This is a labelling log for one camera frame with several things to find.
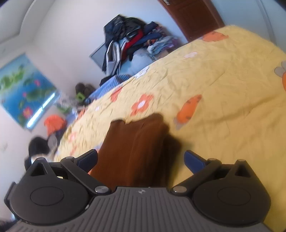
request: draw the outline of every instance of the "door handle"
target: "door handle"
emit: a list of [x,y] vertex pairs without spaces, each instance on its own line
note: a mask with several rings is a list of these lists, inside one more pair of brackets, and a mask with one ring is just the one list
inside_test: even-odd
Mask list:
[[163,0],[168,6],[170,6],[169,0]]

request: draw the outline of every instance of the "wooden door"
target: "wooden door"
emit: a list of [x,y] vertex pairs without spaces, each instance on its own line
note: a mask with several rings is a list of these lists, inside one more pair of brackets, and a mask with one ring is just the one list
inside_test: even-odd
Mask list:
[[210,0],[159,1],[181,28],[189,42],[224,26]]

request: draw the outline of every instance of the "ceiling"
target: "ceiling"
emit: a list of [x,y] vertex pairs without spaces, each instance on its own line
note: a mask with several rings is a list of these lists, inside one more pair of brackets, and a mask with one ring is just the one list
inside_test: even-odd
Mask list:
[[8,0],[0,7],[0,59],[32,42],[55,0]]
[[34,0],[9,0],[0,8],[0,44],[20,34],[23,19]]

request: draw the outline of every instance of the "yellow bedspread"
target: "yellow bedspread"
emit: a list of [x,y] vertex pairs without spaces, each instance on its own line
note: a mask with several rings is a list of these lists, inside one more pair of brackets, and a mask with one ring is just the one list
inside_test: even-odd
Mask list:
[[284,60],[279,48],[244,29],[209,33],[94,101],[68,128],[56,160],[99,146],[115,119],[158,112],[183,144],[170,185],[192,175],[183,162],[188,149],[223,163],[245,159],[271,196],[265,223],[280,232],[286,227]]

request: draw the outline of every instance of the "orange flower pattern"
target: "orange flower pattern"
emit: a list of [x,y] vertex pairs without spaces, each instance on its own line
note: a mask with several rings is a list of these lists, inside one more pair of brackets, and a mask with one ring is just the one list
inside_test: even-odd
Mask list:
[[77,120],[81,119],[81,117],[82,117],[82,116],[84,115],[84,113],[86,112],[86,109],[87,109],[87,108],[83,108],[83,109],[81,110],[81,112],[78,114]]
[[224,39],[227,39],[229,36],[228,35],[224,35],[222,33],[219,33],[217,31],[211,31],[207,34],[205,34],[203,37],[202,37],[202,40],[205,41],[205,42],[216,42],[216,41],[221,41],[221,40],[224,40]]
[[76,152],[76,149],[78,148],[78,146],[77,145],[75,145],[73,148],[72,148],[72,150],[71,150],[71,152],[70,152],[70,154],[69,154],[69,156],[73,156],[74,155],[74,153]]
[[121,90],[122,90],[122,86],[119,86],[113,91],[113,93],[110,95],[110,101],[111,102],[116,102],[118,95],[120,94]]
[[145,110],[147,110],[147,108],[149,107],[149,102],[154,98],[153,95],[146,95],[143,94],[139,101],[134,103],[133,106],[131,107],[132,109],[132,113],[130,116],[134,116],[138,113],[142,113]]
[[76,138],[76,132],[73,132],[69,135],[68,141],[69,143],[71,143],[72,141],[74,141]]

